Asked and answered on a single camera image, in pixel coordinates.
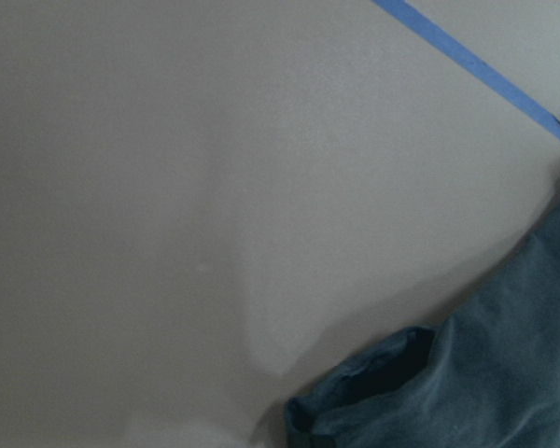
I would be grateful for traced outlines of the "black graphic t-shirt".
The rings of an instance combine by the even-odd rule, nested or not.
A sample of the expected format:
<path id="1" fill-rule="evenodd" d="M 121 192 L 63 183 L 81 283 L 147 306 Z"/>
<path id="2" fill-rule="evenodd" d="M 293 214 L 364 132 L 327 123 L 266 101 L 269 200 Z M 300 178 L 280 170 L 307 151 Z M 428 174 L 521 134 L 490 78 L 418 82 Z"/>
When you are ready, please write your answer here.
<path id="1" fill-rule="evenodd" d="M 346 359 L 284 421 L 290 447 L 560 447 L 560 199 L 440 325 Z"/>

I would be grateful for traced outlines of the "brown paper table cover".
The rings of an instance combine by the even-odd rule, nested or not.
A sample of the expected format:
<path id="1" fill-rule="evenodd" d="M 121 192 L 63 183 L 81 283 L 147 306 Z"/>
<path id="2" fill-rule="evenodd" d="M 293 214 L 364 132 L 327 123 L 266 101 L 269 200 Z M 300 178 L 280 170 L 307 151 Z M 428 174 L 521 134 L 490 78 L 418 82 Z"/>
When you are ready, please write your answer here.
<path id="1" fill-rule="evenodd" d="M 560 141 L 370 1 L 0 1 L 0 447 L 281 447 L 560 196 Z"/>

